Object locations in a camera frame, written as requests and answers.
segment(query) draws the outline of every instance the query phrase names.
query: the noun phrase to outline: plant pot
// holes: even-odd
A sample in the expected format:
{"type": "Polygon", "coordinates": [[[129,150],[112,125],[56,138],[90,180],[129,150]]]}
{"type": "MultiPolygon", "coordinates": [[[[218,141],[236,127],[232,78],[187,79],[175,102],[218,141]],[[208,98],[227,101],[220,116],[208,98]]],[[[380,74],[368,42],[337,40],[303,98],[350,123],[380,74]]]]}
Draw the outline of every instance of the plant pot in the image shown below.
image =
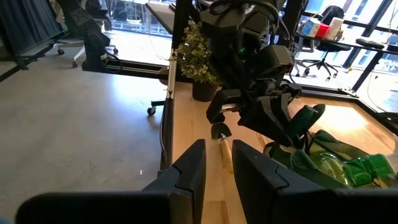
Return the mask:
{"type": "Polygon", "coordinates": [[[193,99],[201,102],[210,102],[217,90],[217,85],[194,82],[192,86],[193,99]]]}

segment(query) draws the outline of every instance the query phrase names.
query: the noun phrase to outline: caster wheel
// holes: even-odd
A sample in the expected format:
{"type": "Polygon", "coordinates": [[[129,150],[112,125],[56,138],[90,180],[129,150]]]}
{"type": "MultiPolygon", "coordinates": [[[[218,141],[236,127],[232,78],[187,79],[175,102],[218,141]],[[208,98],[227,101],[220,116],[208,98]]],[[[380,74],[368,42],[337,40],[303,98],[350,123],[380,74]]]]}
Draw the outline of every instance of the caster wheel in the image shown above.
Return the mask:
{"type": "Polygon", "coordinates": [[[148,108],[147,113],[149,116],[152,116],[156,113],[156,107],[148,108]]]}

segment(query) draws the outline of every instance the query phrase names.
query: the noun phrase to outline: curtain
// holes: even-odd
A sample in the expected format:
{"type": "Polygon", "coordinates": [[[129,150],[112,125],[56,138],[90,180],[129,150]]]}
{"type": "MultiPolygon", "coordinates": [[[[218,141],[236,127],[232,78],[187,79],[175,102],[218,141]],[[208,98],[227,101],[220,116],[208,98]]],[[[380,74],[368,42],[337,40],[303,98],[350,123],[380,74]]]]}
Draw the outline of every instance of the curtain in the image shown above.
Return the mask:
{"type": "Polygon", "coordinates": [[[48,0],[0,0],[2,36],[12,54],[20,55],[61,34],[48,0]]]}

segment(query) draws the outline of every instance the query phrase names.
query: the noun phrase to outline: wooden table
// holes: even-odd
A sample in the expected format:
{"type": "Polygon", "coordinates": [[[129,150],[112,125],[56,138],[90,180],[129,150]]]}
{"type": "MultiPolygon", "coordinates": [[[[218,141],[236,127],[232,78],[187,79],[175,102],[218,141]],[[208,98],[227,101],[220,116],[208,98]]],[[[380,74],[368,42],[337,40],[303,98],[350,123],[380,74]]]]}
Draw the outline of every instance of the wooden table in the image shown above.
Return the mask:
{"type": "MultiPolygon", "coordinates": [[[[221,165],[221,149],[218,141],[211,139],[211,124],[206,118],[209,103],[192,98],[192,85],[176,83],[174,106],[173,161],[197,139],[206,141],[206,188],[203,204],[202,223],[245,223],[234,176],[221,165]]],[[[304,105],[326,104],[325,114],[310,129],[316,132],[324,129],[340,141],[352,144],[369,154],[390,154],[394,148],[392,134],[353,103],[297,98],[289,106],[290,114],[295,114],[304,105]]],[[[225,123],[229,126],[232,140],[241,139],[250,146],[262,151],[270,139],[238,126],[239,115],[227,112],[225,123]]]]}

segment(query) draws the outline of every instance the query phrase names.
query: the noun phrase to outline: wooden stick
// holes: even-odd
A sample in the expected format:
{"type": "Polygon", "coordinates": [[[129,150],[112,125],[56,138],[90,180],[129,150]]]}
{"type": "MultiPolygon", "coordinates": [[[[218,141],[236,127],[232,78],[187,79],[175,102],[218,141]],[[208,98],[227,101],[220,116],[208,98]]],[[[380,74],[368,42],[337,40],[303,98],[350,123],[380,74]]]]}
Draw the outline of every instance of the wooden stick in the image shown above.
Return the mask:
{"type": "Polygon", "coordinates": [[[223,164],[226,170],[230,173],[234,173],[234,167],[232,164],[232,152],[231,148],[229,147],[228,141],[226,139],[220,140],[221,144],[221,158],[223,160],[223,164]]]}

